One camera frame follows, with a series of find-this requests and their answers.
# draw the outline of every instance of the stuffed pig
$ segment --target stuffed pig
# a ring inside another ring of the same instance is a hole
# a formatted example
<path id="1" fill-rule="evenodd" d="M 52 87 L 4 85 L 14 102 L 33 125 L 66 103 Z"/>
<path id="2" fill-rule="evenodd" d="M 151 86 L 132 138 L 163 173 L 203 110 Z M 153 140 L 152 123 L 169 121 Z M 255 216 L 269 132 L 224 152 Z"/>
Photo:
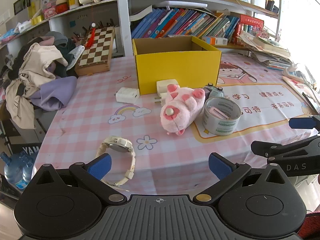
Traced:
<path id="1" fill-rule="evenodd" d="M 181 88 L 178 85 L 169 84 L 165 105 L 160 112 L 161 125 L 167 130 L 167 134 L 182 135 L 201 113 L 204 98 L 202 88 Z"/>

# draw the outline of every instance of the watch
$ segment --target watch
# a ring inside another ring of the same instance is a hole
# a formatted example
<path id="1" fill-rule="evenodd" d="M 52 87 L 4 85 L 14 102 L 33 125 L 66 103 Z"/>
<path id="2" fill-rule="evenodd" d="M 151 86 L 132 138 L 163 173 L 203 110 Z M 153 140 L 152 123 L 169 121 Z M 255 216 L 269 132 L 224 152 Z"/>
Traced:
<path id="1" fill-rule="evenodd" d="M 107 148 L 111 148 L 117 152 L 122 152 L 122 153 L 128 152 L 131 155 L 131 166 L 130 166 L 130 169 L 126 171 L 123 179 L 115 183 L 111 183 L 103 180 L 103 182 L 105 182 L 110 187 L 119 187 L 124 183 L 126 183 L 129 179 L 132 179 L 134 175 L 133 172 L 134 172 L 134 167 L 136 163 L 136 159 L 135 159 L 136 153 L 134 152 L 132 142 L 130 142 L 128 139 L 118 137 L 118 136 L 110 136 L 105 138 L 101 143 L 99 149 L 97 150 L 96 158 L 104 154 Z"/>

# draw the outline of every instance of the gray ribbed panel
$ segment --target gray ribbed panel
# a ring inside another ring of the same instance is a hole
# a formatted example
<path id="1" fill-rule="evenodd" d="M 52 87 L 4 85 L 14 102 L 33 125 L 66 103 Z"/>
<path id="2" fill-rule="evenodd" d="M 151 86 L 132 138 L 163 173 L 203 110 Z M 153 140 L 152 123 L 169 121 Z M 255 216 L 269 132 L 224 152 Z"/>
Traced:
<path id="1" fill-rule="evenodd" d="M 109 207 L 90 230 L 68 240 L 249 240 L 224 226 L 212 208 L 187 196 L 138 196 Z M 296 235 L 284 240 L 298 240 Z M 23 236 L 20 240 L 33 240 Z"/>

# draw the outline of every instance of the tablecloth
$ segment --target tablecloth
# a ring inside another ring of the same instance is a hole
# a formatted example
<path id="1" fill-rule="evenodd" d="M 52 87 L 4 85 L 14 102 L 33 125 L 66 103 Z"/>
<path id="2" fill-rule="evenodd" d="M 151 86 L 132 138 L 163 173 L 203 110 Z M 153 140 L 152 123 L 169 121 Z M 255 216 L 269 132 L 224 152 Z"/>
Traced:
<path id="1" fill-rule="evenodd" d="M 117 135 L 129 139 L 136 152 L 135 175 L 122 186 L 129 192 L 122 193 L 193 196 L 218 181 L 208 168 L 211 152 L 259 168 L 266 159 L 251 152 L 252 141 L 288 144 L 315 133 L 289 127 L 288 118 L 312 111 L 285 85 L 280 71 L 242 55 L 222 54 L 218 82 L 226 97 L 241 107 L 237 131 L 215 136 L 204 129 L 200 116 L 182 136 L 167 135 L 160 124 L 161 105 L 155 103 L 156 94 L 140 96 L 134 105 L 116 102 L 117 90 L 137 88 L 138 84 L 134 58 L 114 58 L 109 72 L 78 79 L 68 106 L 57 112 L 47 131 L 34 172 L 44 163 L 56 169 L 88 163 L 104 138 Z M 130 155 L 108 153 L 112 169 L 106 178 L 122 178 Z"/>

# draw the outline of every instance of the red tassel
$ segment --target red tassel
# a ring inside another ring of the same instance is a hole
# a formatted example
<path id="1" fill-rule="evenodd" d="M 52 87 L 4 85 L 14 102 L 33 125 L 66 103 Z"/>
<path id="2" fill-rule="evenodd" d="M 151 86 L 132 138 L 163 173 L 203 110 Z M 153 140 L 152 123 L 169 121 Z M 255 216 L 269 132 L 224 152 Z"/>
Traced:
<path id="1" fill-rule="evenodd" d="M 91 32 L 91 37 L 90 37 L 90 39 L 87 41 L 86 45 L 84 46 L 85 49 L 90 49 L 91 46 L 93 45 L 95 31 L 96 31 L 96 28 L 93 28 L 93 29 L 92 29 L 92 32 Z"/>

